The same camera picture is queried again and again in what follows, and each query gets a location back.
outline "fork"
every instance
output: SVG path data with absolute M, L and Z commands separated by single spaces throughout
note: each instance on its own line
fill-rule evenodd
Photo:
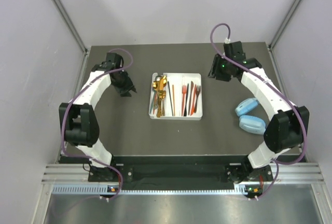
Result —
M 196 103 L 195 103 L 195 109 L 193 111 L 194 113 L 196 113 L 196 111 L 197 111 L 197 102 L 198 102 L 198 96 L 199 96 L 200 92 L 201 92 L 201 86 L 197 86 L 196 87 Z
M 187 93 L 187 87 L 185 85 L 182 86 L 182 112 L 181 116 L 183 116 L 183 108 L 185 106 L 185 94 Z

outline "white backdrop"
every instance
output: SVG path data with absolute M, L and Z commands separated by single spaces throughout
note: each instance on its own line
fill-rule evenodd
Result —
M 275 47 L 290 99 L 310 112 L 309 158 L 332 194 L 332 0 L 303 0 Z
M 30 223 L 83 52 L 52 0 L 0 1 L 0 223 Z
M 214 25 L 232 39 L 271 42 L 293 0 L 61 0 L 86 46 L 208 43 Z M 216 41 L 224 41 L 219 32 Z

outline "metal floor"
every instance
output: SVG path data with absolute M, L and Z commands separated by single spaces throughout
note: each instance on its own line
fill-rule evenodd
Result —
M 320 224 L 311 185 L 276 185 L 257 201 L 240 195 L 121 195 L 108 204 L 88 199 L 62 217 L 86 195 L 52 195 L 45 224 Z
M 91 48 L 84 81 L 95 64 L 105 60 L 112 46 Z M 236 79 L 222 82 L 209 79 L 214 49 L 210 44 L 122 46 L 134 56 L 128 73 L 138 94 L 120 97 L 108 88 L 95 109 L 100 140 L 114 155 L 238 155 L 252 152 L 262 136 L 239 128 L 234 109 L 252 94 Z M 247 58 L 255 57 L 272 82 L 278 81 L 265 43 L 244 43 Z M 129 62 L 125 54 L 124 62 Z M 154 72 L 200 73 L 203 117 L 200 121 L 151 120 L 148 115 L 151 76 Z M 262 107 L 253 115 L 267 121 Z M 68 147 L 71 153 L 79 153 Z

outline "plastic container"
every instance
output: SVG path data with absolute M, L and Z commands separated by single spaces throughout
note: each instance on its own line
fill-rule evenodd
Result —
M 172 98 L 172 107 L 174 114 L 172 114 L 172 107 L 171 107 L 171 101 L 170 101 L 170 94 L 168 89 L 168 84 L 164 88 L 166 91 L 166 97 L 164 99 L 164 110 L 165 110 L 165 116 L 161 116 L 158 118 L 157 115 L 157 109 L 155 111 L 153 110 L 153 107 L 151 108 L 151 104 L 153 104 L 154 98 L 155 98 L 155 92 L 152 90 L 152 83 L 155 81 L 155 78 L 158 74 L 154 73 L 152 75 L 152 81 L 151 81 L 151 95 L 150 95 L 150 102 L 149 102 L 149 115 L 152 119 L 168 119 L 168 120 L 200 120 L 203 116 L 203 108 L 202 108 L 202 80 L 200 74 L 181 74 L 181 73 L 163 73 L 162 75 L 167 76 L 167 80 L 170 84 L 170 90 L 171 90 L 171 98 Z M 193 91 L 195 90 L 195 85 L 201 87 L 200 94 L 198 98 L 195 98 L 194 106 L 197 101 L 197 111 L 196 113 L 193 113 L 190 115 L 189 112 L 189 95 L 187 100 L 187 116 L 184 117 L 182 113 L 182 86 L 187 86 L 189 84 L 189 93 L 191 95 L 191 105 L 190 105 L 190 111 L 192 108 L 192 102 L 193 102 L 193 92 L 191 92 L 191 82 L 194 83 Z

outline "white cable connector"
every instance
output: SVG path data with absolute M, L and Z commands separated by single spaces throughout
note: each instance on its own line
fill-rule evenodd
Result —
M 225 38 L 224 44 L 230 44 L 230 39 L 228 39 L 227 37 Z

